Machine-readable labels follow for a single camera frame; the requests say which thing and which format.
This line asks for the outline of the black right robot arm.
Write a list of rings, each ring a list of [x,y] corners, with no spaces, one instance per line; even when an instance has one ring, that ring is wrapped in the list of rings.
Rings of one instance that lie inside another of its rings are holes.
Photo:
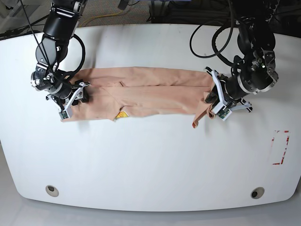
[[[74,84],[70,81],[80,71],[86,57],[84,43],[75,34],[86,4],[85,0],[52,1],[41,42],[36,48],[37,64],[31,75],[31,84],[38,91],[47,91],[59,108],[63,108],[66,100],[80,87],[78,81]],[[81,61],[74,71],[66,72],[58,67],[67,56],[72,38],[81,46]]]

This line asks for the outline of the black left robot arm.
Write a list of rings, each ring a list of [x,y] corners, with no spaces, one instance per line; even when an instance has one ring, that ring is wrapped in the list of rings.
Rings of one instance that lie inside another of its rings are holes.
[[[230,62],[222,54],[218,58],[231,67],[231,76],[221,76],[227,101],[270,90],[278,81],[275,52],[276,39],[267,20],[268,10],[262,0],[232,0],[238,22],[237,43],[243,58]]]

